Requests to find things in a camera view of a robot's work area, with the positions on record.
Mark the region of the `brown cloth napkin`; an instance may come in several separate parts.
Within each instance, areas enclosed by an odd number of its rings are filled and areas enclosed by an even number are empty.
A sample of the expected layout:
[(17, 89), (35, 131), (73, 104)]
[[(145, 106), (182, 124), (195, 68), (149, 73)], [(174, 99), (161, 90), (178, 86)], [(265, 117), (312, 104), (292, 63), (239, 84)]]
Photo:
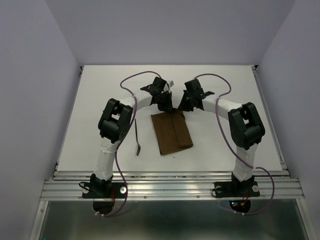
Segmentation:
[(162, 112), (150, 116), (161, 156), (193, 146), (183, 111)]

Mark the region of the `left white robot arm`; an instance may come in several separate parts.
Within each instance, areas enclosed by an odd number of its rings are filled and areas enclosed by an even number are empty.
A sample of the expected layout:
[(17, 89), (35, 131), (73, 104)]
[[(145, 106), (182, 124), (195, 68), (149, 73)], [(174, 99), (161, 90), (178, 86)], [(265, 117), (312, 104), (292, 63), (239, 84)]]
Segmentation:
[(153, 82), (141, 87), (137, 92), (120, 83), (120, 87), (130, 93), (121, 100), (108, 100), (98, 122), (101, 137), (100, 150), (95, 170), (84, 189), (92, 198), (110, 198), (115, 187), (112, 184), (115, 155), (136, 118), (137, 111), (150, 105), (157, 105), (160, 111), (173, 110), (172, 80), (157, 76)]

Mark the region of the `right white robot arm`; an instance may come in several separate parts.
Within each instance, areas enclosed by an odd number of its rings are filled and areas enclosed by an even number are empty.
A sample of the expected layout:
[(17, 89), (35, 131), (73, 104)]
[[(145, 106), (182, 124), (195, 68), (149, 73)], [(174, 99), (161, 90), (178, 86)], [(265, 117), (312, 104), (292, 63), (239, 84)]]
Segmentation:
[(216, 198), (242, 197), (246, 194), (260, 195), (254, 176), (254, 160), (258, 144), (262, 141), (266, 130), (256, 106), (248, 102), (239, 104), (222, 99), (223, 94), (215, 95), (212, 91), (204, 91), (199, 80), (194, 78), (185, 82), (179, 110), (192, 112), (195, 108), (216, 115), (228, 121), (230, 136), (236, 149), (235, 166), (230, 181), (216, 181), (212, 195)]

